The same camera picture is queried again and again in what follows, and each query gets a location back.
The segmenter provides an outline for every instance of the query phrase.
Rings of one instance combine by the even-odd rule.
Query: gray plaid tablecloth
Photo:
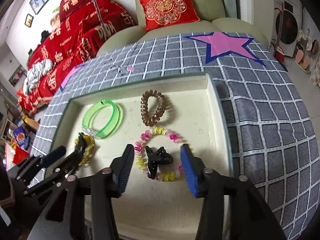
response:
[[[288,239],[295,239],[315,213],[319,196],[318,147],[302,99],[281,65],[257,41],[247,47],[264,66],[236,54],[206,64],[206,44],[184,36],[138,42],[83,63],[49,104],[32,153],[49,152],[71,98],[127,82],[208,72],[226,117],[234,173],[255,183]],[[128,66],[134,71],[127,71]],[[40,171],[33,184],[43,176]]]

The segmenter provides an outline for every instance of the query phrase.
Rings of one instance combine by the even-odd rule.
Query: pink and yellow beaded bracelet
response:
[[[151,128],[150,130],[146,130],[144,133],[141,134],[139,141],[136,141],[134,147],[134,155],[135,160],[137,161],[137,165],[140,166],[139,169],[142,170],[146,175],[148,175],[148,163],[145,163],[143,157],[145,157],[145,153],[142,153],[142,148],[146,145],[147,141],[150,140],[155,135],[166,135],[169,137],[174,143],[177,144],[178,147],[183,145],[182,139],[179,138],[174,132],[169,131],[163,127],[155,127]],[[160,173],[158,172],[156,175],[155,180],[158,181],[174,181],[175,179],[179,178],[183,174],[183,167],[182,165],[179,166],[179,169],[172,171],[170,173]]]

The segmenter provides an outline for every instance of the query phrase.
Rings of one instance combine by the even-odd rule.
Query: green plastic wristband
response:
[[[105,107],[112,106],[112,115],[107,124],[99,131],[92,128],[93,120],[97,114]],[[111,100],[101,100],[95,103],[89,108],[89,110],[84,114],[82,120],[82,130],[94,138],[105,138],[110,135],[113,130],[117,127],[121,116],[121,109]]]

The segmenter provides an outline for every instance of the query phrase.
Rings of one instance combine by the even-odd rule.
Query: tiled floor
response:
[[[310,82],[310,74],[304,73],[293,61],[286,58],[285,65],[288,75],[298,90],[311,118],[315,130],[318,149],[320,149],[320,90],[319,86],[313,86]]]

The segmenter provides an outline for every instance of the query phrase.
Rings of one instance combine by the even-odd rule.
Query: metal screw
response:
[[[203,171],[204,171],[204,173],[206,173],[206,174],[213,173],[213,169],[212,169],[212,168],[207,168],[207,167],[205,167],[205,168],[203,169]]]
[[[112,170],[110,169],[110,168],[104,168],[103,170],[102,170],[102,174],[109,174],[109,173],[111,173],[112,172]]]
[[[240,175],[240,176],[239,176],[239,180],[241,180],[241,181],[247,181],[248,178],[247,178],[246,176],[244,176],[244,175]]]
[[[67,177],[67,181],[74,181],[77,177],[75,175],[70,175]]]

